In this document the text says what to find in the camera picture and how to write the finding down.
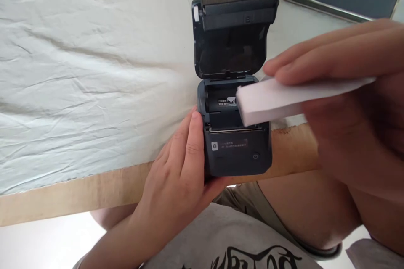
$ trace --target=gray shorts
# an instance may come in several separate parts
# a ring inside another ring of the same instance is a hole
[[[320,250],[293,236],[279,219],[257,182],[226,188],[213,202],[232,207],[237,211],[260,220],[316,260],[330,260],[336,258],[341,253],[342,244],[328,250]]]

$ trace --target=printer label sticker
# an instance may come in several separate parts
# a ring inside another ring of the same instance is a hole
[[[212,142],[212,151],[218,151],[229,148],[247,148],[247,147],[248,147],[248,139]]]
[[[236,97],[227,97],[226,99],[218,99],[219,106],[236,106]]]

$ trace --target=finger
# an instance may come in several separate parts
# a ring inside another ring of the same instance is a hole
[[[182,177],[203,180],[205,163],[203,143],[203,121],[201,114],[195,111],[189,124]]]
[[[171,137],[168,142],[163,146],[159,155],[155,159],[155,162],[159,162],[161,164],[165,164],[168,160],[168,156],[170,154],[171,142],[173,141],[173,137]]]
[[[298,57],[322,45],[335,43],[366,33],[395,28],[397,26],[402,26],[402,24],[388,19],[381,19],[322,34],[310,40],[298,43],[275,58],[268,60],[265,63],[263,70],[267,75],[274,76],[278,69],[280,69],[282,66],[292,63]]]
[[[275,77],[283,84],[321,78],[362,78],[404,70],[404,26],[318,47],[280,68]]]
[[[191,109],[184,120],[182,120],[178,130],[173,135],[173,141],[171,142],[170,154],[168,156],[167,162],[169,162],[171,166],[178,172],[181,172],[182,166],[184,164],[185,146],[188,138],[189,123],[191,121],[192,113],[196,111],[196,109],[196,106]]]
[[[350,188],[398,201],[400,161],[379,142],[354,94],[308,101],[302,109],[324,170]]]

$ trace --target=gold phone case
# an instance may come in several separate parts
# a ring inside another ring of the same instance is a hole
[[[328,15],[332,15],[347,21],[353,21],[353,22],[357,22],[357,23],[361,23],[361,22],[366,22],[366,21],[371,21],[374,20],[370,17],[366,17],[351,11],[346,11],[344,9],[332,6],[332,5],[328,5],[326,3],[322,3],[316,0],[285,0],[285,1],[289,1],[292,2],[294,4],[300,5],[300,6],[304,6],[307,8],[311,8],[315,11],[319,11],[321,13],[326,13]],[[390,19],[393,17],[394,12],[396,11],[396,7],[397,4],[399,3],[400,0],[397,0],[395,5],[394,5],[394,9],[390,15]]]

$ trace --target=wooden table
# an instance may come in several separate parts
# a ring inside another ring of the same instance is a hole
[[[308,124],[272,132],[273,164],[265,173],[234,183],[318,168],[317,143]],[[136,203],[152,162],[0,196],[0,226]]]

